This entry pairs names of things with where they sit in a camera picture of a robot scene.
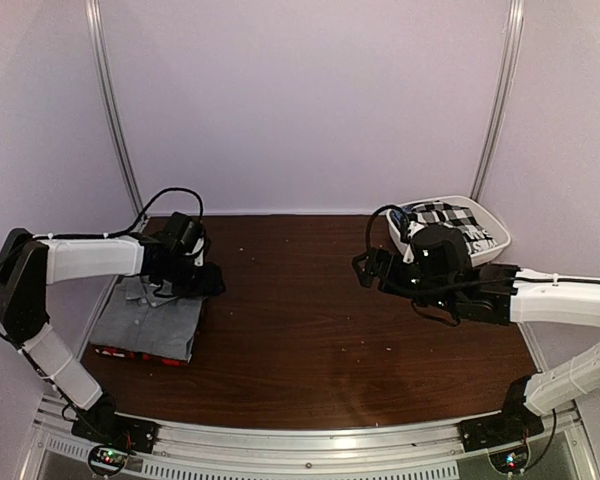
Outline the grey long sleeve shirt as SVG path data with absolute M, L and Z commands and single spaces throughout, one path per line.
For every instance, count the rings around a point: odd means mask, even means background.
M 155 290 L 140 277 L 119 281 L 95 323 L 90 343 L 188 362 L 204 300 L 158 297 Z

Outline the red black plaid shirt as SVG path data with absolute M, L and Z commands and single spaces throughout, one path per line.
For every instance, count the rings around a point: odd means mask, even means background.
M 188 362 L 186 360 L 161 357 L 143 352 L 133 352 L 116 347 L 93 345 L 92 350 L 101 357 L 152 362 L 156 364 L 174 367 L 183 367 L 188 365 Z

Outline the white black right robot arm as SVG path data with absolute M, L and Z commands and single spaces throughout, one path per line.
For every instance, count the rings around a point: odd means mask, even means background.
M 359 281 L 436 307 L 451 318 L 485 324 L 554 323 L 600 328 L 600 278 L 564 277 L 517 265 L 473 266 L 461 233 L 433 225 L 410 241 L 413 259 L 406 262 L 387 250 L 368 246 Z M 493 419 L 499 440 L 515 440 L 555 407 L 600 388 L 600 341 L 579 355 L 513 385 L 506 409 Z

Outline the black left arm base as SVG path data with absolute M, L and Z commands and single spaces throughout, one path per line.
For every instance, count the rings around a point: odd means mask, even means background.
M 80 413 L 73 421 L 71 433 L 93 443 L 87 453 L 87 465 L 96 476 L 109 478 L 121 473 L 132 457 L 153 452 L 158 424 L 114 414 L 111 423 L 97 427 Z

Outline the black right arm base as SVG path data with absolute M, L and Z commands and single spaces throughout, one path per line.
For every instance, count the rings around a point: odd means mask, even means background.
M 524 406 L 504 407 L 499 413 L 463 420 L 458 425 L 466 453 L 486 450 L 499 474 L 521 474 L 529 465 L 529 439 L 544 432 L 541 417 Z

